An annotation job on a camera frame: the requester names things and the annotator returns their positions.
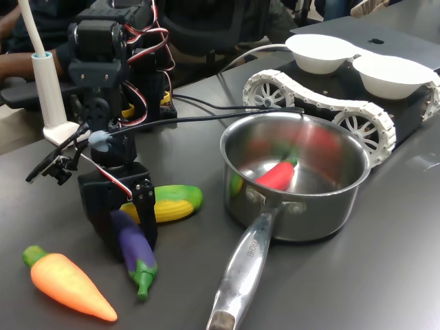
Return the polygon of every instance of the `laptop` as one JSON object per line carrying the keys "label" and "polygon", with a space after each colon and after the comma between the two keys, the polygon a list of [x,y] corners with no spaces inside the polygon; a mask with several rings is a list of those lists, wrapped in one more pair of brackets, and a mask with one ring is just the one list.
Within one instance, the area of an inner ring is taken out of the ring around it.
{"label": "laptop", "polygon": [[291,32],[334,36],[362,49],[406,58],[440,72],[440,45],[351,16],[300,27]]}

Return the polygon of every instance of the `white bowl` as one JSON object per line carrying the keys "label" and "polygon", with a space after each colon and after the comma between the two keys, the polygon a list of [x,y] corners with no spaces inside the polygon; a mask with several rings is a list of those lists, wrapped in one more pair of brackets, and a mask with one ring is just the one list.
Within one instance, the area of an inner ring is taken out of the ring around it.
{"label": "white bowl", "polygon": [[401,100],[434,78],[434,72],[416,62],[394,56],[367,55],[353,61],[365,89],[389,100]]}
{"label": "white bowl", "polygon": [[358,52],[348,41],[322,34],[296,34],[286,40],[286,46],[296,64],[311,74],[330,74]]}

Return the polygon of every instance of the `saucepan handle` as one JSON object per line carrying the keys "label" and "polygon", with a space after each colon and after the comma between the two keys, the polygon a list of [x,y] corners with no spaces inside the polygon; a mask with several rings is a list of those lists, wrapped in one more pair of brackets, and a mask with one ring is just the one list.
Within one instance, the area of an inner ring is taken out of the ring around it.
{"label": "saucepan handle", "polygon": [[243,318],[266,261],[278,208],[264,210],[235,247],[215,295],[206,330],[236,330]]}

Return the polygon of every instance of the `green carrot top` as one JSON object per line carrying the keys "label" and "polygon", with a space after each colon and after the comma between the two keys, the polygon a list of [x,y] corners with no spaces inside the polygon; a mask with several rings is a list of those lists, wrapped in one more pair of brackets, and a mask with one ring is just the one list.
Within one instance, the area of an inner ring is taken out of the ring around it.
{"label": "green carrot top", "polygon": [[43,250],[43,248],[39,247],[38,245],[31,245],[28,247],[22,255],[23,262],[28,265],[30,268],[41,258],[44,256],[47,256],[48,253]]}

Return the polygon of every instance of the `table surface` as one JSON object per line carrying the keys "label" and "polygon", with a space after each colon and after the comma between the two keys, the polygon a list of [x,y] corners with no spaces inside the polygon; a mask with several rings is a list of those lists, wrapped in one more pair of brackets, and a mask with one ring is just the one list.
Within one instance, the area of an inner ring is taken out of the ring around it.
{"label": "table surface", "polygon": [[[290,56],[255,60],[179,93],[216,105],[238,105],[252,74],[282,65]],[[185,102],[176,106],[181,117],[204,113]],[[243,234],[243,227],[223,209],[219,138],[227,124],[179,124],[137,137],[139,160],[155,185],[196,185],[205,198],[197,215],[159,227],[159,273],[143,304],[136,301],[124,266],[106,251],[86,219],[75,177],[63,187],[48,178],[25,183],[53,147],[42,141],[1,156],[1,328],[205,329],[217,284]],[[371,175],[348,223],[331,240],[272,242],[241,329],[438,329],[440,166],[433,164],[440,162],[439,139],[440,122],[433,118]],[[80,173],[90,170],[88,164],[80,165]],[[21,261],[31,244],[77,263],[119,320],[108,324],[84,316],[37,291]]]}
{"label": "table surface", "polygon": [[403,0],[362,20],[440,44],[440,1]]}

